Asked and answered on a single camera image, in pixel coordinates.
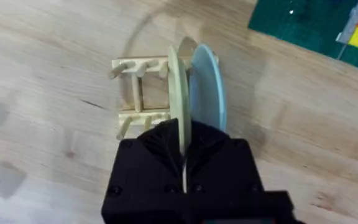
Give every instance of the wood grain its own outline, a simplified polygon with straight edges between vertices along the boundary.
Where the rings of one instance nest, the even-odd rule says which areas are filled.
[[[358,223],[358,68],[249,30],[255,2],[0,0],[0,223],[102,223],[117,112],[133,107],[111,60],[197,43],[219,56],[227,131],[265,188],[307,223]],[[166,90],[145,79],[145,107]]]

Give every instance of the cutting mat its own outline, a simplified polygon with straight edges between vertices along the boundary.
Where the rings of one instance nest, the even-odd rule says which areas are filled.
[[[358,67],[358,48],[336,42],[357,0],[259,0],[249,28]]]

